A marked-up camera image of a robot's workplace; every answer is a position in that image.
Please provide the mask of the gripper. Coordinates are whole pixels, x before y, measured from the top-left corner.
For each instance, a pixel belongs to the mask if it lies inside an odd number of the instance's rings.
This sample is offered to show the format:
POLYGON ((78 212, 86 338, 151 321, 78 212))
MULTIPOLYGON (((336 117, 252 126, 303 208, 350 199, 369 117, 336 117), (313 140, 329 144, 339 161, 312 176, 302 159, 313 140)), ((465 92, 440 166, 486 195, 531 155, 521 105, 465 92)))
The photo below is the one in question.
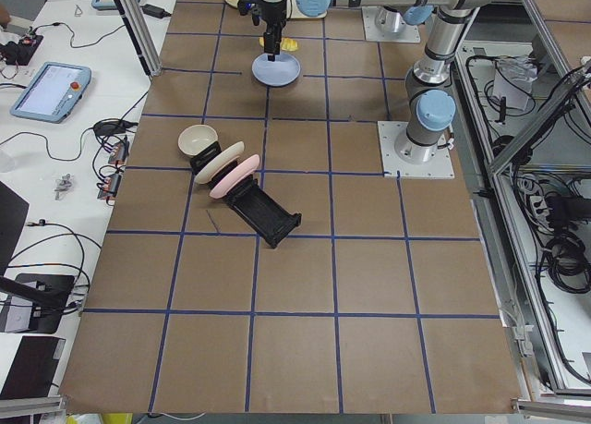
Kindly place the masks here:
POLYGON ((283 26, 287 21, 287 0, 238 0, 241 16, 250 15, 255 26, 261 21, 267 24, 263 33, 264 53, 274 62, 281 52, 283 26))

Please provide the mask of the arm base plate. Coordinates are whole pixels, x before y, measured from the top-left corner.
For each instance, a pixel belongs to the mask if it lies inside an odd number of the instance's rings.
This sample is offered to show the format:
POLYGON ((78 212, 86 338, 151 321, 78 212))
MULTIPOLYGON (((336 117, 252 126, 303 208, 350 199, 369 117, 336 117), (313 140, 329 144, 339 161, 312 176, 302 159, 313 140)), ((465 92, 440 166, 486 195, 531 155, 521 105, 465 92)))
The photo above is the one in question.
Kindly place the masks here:
POLYGON ((384 6, 363 6, 362 18, 367 41, 420 43, 418 26, 409 25, 398 11, 384 6))
POLYGON ((379 121, 382 174, 390 178, 454 179, 450 149, 443 134, 432 146, 418 146, 406 133, 405 121, 379 121))

